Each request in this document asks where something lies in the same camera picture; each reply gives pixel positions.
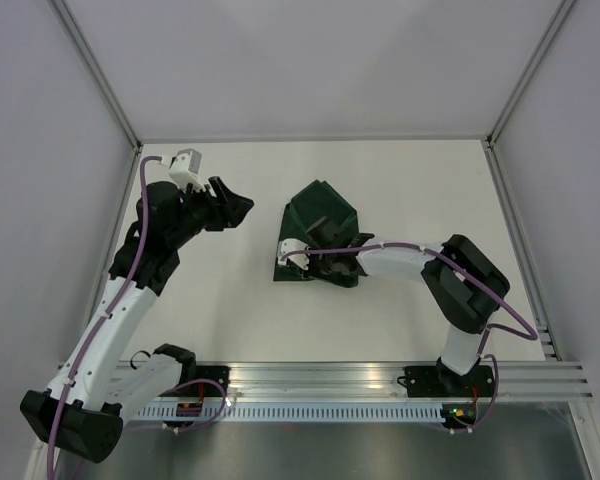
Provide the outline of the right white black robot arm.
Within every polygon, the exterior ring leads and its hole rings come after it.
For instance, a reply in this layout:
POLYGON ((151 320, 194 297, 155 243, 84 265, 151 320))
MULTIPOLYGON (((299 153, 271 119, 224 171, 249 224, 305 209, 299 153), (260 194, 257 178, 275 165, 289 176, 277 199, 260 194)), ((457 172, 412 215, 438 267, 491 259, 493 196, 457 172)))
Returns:
POLYGON ((423 283, 449 323, 438 359, 439 388, 458 395, 472 381, 496 298, 510 291, 506 276, 466 236, 424 245, 387 240, 372 233, 346 235, 327 217, 307 232, 308 242, 278 243, 277 265, 303 280, 355 286, 361 277, 392 276, 423 283))

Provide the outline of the dark green cloth napkin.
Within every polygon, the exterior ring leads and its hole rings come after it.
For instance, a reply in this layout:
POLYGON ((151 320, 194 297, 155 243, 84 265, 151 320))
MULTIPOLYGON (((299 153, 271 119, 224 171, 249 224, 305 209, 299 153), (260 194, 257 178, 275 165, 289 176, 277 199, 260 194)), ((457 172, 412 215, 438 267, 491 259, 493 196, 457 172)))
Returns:
MULTIPOLYGON (((278 241, 296 239, 309 249, 336 249, 351 244, 359 234, 357 210, 349 204, 327 181, 314 180, 285 205, 278 241), (316 223, 324 218, 333 224, 326 234, 315 240, 309 235, 316 223)), ((335 255, 309 256, 309 269, 303 270, 290 259, 285 266, 274 261, 274 282, 326 281, 343 288, 358 285, 359 277, 333 271, 329 262, 335 255)))

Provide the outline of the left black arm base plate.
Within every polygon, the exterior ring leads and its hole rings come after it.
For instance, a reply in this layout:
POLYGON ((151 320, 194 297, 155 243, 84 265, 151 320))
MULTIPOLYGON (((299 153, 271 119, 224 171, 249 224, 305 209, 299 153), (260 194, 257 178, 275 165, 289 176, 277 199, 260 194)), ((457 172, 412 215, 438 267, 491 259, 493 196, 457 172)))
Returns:
MULTIPOLYGON (((228 365, 202 365, 197 367, 195 379, 212 380, 226 389, 229 386, 229 375, 230 367, 228 365)), ((179 395, 197 400, 222 397, 218 388, 208 383, 197 383, 184 387, 179 391, 179 395)))

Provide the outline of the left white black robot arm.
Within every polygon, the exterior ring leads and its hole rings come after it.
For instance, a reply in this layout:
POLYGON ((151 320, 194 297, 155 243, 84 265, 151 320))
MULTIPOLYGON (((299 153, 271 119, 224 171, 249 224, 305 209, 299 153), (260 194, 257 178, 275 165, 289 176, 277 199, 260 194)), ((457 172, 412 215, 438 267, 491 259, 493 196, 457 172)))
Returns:
POLYGON ((163 393, 186 396, 198 384, 194 352, 165 343, 119 385, 114 370, 140 322, 180 264, 178 251, 199 233, 238 227, 253 200, 217 176, 196 191, 171 181, 144 183, 137 219, 109 269, 100 306, 69 359, 42 391, 25 393, 20 411, 51 450, 100 463, 126 424, 163 393))

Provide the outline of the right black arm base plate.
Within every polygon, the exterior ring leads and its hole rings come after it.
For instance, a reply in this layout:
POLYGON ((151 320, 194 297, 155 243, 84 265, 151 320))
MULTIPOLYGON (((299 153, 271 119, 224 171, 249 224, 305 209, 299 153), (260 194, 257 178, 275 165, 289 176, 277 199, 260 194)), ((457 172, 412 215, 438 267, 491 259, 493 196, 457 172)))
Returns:
POLYGON ((442 365, 408 365, 403 368, 401 383, 409 398, 491 397, 495 391, 493 369, 477 365, 460 376, 442 365))

